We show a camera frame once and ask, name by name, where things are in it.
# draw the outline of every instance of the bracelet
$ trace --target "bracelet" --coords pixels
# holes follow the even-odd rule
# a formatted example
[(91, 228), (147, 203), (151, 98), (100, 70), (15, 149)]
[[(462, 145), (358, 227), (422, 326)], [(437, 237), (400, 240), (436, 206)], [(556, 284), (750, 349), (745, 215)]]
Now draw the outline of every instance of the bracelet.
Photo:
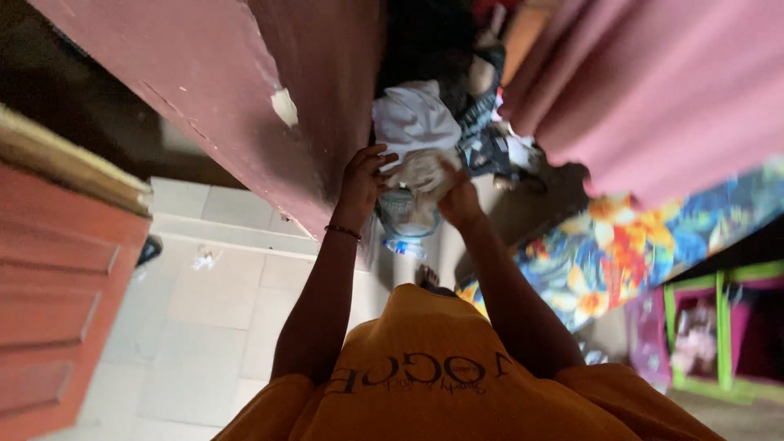
[(355, 231), (351, 231), (348, 228), (343, 228), (343, 227), (340, 227), (338, 225), (329, 224), (326, 227), (324, 227), (324, 231), (329, 231), (329, 230), (338, 231), (338, 232), (341, 232), (341, 233), (346, 233), (346, 234), (350, 235), (351, 237), (355, 238), (357, 240), (357, 242), (360, 242), (362, 240), (362, 236), (360, 236), (359, 233), (357, 233)]

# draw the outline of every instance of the wooden door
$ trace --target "wooden door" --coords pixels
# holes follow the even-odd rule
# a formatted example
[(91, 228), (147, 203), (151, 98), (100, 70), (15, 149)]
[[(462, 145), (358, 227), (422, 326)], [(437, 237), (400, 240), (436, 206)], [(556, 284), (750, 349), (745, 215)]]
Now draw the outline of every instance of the wooden door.
[(149, 226), (0, 162), (0, 439), (74, 423)]

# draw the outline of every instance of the wall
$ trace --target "wall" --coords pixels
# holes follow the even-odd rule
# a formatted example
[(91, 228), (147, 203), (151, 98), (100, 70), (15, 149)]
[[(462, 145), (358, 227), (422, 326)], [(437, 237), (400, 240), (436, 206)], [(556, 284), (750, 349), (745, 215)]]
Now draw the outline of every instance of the wall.
[[(323, 235), (343, 166), (367, 143), (377, 1), (31, 4), (248, 189)], [(293, 126), (272, 105), (285, 88)]]

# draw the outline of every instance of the colorful bedsheet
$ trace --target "colorful bedsheet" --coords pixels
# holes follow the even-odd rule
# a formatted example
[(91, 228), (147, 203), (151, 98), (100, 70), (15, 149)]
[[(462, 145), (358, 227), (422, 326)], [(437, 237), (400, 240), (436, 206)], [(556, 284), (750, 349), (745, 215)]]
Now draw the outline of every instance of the colorful bedsheet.
[[(784, 155), (657, 210), (631, 205), (628, 195), (594, 199), (543, 237), (515, 246), (520, 271), (572, 332), (784, 213)], [(457, 294), (487, 315), (476, 279)]]

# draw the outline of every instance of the foot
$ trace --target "foot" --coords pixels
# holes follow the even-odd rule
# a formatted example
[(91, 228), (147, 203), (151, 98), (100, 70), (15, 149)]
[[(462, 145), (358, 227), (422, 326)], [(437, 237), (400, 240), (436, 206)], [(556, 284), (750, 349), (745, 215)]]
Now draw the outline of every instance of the foot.
[(438, 286), (441, 280), (438, 278), (438, 273), (431, 267), (422, 264), (419, 266), (419, 285), (427, 283), (431, 286)]

